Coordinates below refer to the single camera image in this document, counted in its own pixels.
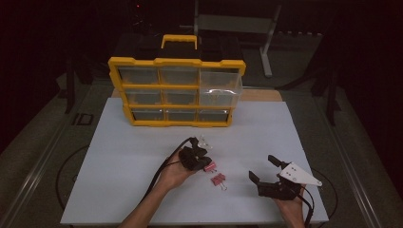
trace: person's forearm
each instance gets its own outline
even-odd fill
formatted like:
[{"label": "person's forearm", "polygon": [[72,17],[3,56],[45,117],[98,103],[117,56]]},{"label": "person's forearm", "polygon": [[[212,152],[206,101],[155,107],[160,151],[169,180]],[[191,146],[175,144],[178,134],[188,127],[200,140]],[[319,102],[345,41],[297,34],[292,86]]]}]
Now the person's forearm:
[{"label": "person's forearm", "polygon": [[168,189],[157,184],[148,196],[122,222],[119,228],[145,228],[148,226]]}]

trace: hand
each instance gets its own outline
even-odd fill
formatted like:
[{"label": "hand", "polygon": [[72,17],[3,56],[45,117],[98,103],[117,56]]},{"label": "hand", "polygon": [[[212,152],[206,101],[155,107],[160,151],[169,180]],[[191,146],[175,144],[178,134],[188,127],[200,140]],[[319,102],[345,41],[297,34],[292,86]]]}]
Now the hand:
[{"label": "hand", "polygon": [[196,173],[183,167],[179,159],[179,151],[181,150],[178,150],[168,161],[156,184],[168,191],[180,186],[188,177]]},{"label": "hand", "polygon": [[[304,187],[305,185],[302,185],[302,188],[299,192],[301,196],[303,195]],[[273,201],[278,206],[282,218],[285,220],[289,227],[305,227],[302,213],[302,200],[300,198],[295,197],[293,200],[273,199]]]}]

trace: wrist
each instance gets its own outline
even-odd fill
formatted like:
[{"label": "wrist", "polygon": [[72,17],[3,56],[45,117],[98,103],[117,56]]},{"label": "wrist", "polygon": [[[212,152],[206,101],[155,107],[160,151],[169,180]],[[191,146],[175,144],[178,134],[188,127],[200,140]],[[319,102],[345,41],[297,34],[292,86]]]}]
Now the wrist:
[{"label": "wrist", "polygon": [[161,193],[167,194],[172,188],[169,187],[168,184],[158,181],[153,189]]}]

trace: dark floor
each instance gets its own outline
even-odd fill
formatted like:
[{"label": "dark floor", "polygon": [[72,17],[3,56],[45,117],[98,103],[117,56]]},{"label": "dark floor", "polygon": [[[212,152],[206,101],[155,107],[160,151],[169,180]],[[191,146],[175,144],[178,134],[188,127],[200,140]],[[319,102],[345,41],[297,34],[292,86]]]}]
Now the dark floor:
[{"label": "dark floor", "polygon": [[[262,73],[259,51],[245,48],[243,85],[273,88],[296,79],[319,42],[320,37],[309,35],[276,35],[269,51],[274,73],[270,79]],[[63,77],[59,83],[64,84]],[[313,97],[312,83],[280,93],[289,106],[308,162],[324,180],[320,194],[331,217],[323,227],[403,227],[403,202],[343,89],[337,90],[339,110],[336,126],[331,126],[324,115],[326,94]],[[77,83],[76,105],[70,114],[65,114],[66,100],[53,98],[3,152],[0,227],[63,227],[59,224],[63,206],[112,90],[109,80]],[[93,115],[92,124],[78,125],[76,114]]]}]

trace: small red object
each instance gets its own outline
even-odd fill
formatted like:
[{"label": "small red object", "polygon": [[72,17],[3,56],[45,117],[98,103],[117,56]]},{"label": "small red object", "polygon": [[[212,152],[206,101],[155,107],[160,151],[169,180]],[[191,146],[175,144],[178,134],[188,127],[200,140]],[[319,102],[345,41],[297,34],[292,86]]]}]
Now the small red object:
[{"label": "small red object", "polygon": [[208,165],[206,165],[203,170],[204,172],[209,172],[209,171],[214,171],[214,169],[216,168],[216,163],[215,162],[210,162]]}]

